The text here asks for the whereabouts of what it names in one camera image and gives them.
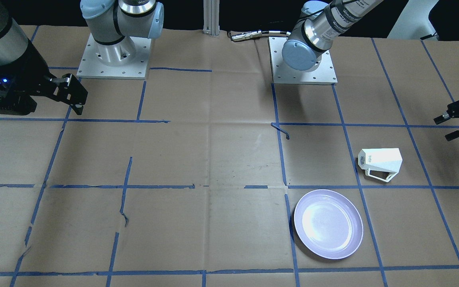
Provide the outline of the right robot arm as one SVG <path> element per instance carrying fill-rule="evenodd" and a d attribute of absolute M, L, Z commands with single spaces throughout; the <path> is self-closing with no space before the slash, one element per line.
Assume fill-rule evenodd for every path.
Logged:
<path fill-rule="evenodd" d="M 80 9 L 102 64 L 120 65 L 135 57 L 132 37 L 155 39 L 164 22 L 156 0 L 82 0 Z M 56 77 L 44 58 L 0 1 L 0 114 L 35 112 L 34 96 L 65 103 L 82 114 L 88 91 L 76 76 Z"/>

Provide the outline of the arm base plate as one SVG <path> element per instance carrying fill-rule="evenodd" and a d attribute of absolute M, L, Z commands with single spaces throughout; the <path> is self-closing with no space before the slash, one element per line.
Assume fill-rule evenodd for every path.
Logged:
<path fill-rule="evenodd" d="M 125 37 L 120 43 L 102 45 L 89 36 L 77 76 L 85 79 L 145 80 L 153 41 Z"/>
<path fill-rule="evenodd" d="M 337 84 L 337 75 L 333 66 L 330 51 L 326 51 L 320 61 L 311 70 L 299 71 L 289 67 L 282 57 L 282 47 L 286 37 L 270 37 L 270 62 L 273 75 L 273 83 L 281 84 Z"/>

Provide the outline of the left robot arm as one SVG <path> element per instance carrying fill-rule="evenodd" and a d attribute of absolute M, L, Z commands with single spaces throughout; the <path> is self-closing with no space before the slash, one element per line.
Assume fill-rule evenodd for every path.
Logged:
<path fill-rule="evenodd" d="M 313 10 L 315 1 L 308 1 L 302 15 L 282 48 L 283 62 L 292 69 L 306 72 L 315 70 L 322 55 L 331 49 L 333 40 L 369 13 L 380 0 L 333 0 L 320 10 Z M 459 118 L 459 100 L 450 103 L 447 110 L 434 118 L 436 125 Z M 459 130 L 445 135 L 446 140 L 459 138 Z"/>

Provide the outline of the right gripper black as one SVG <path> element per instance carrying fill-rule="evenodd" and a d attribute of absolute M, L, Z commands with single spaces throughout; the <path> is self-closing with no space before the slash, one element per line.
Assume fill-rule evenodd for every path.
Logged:
<path fill-rule="evenodd" d="M 44 58 L 27 40 L 26 50 L 10 64 L 10 90 L 28 96 L 45 96 L 65 103 L 82 115 L 88 91 L 78 78 L 66 73 L 61 78 L 50 73 Z"/>

